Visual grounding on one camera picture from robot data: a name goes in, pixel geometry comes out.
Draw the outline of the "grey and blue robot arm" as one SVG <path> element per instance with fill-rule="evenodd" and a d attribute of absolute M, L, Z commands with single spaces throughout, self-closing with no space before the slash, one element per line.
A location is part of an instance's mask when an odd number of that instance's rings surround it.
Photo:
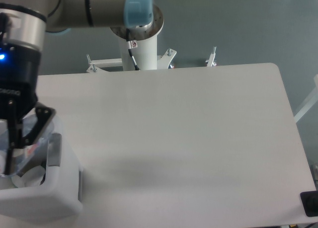
<path fill-rule="evenodd" d="M 153 0 L 0 0 L 0 118 L 8 129 L 2 176 L 16 174 L 14 151 L 36 143 L 56 113 L 36 95 L 45 33 L 132 28 L 153 17 Z"/>

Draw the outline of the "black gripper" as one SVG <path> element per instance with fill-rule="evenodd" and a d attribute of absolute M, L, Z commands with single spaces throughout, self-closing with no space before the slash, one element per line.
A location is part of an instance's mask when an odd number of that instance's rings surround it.
<path fill-rule="evenodd" d="M 3 174 L 10 175 L 14 149 L 35 144 L 53 120 L 56 110 L 38 102 L 36 95 L 41 52 L 1 43 L 0 54 L 4 56 L 0 61 L 0 118 L 6 121 L 8 129 Z M 33 108 L 36 122 L 24 136 L 22 118 Z"/>

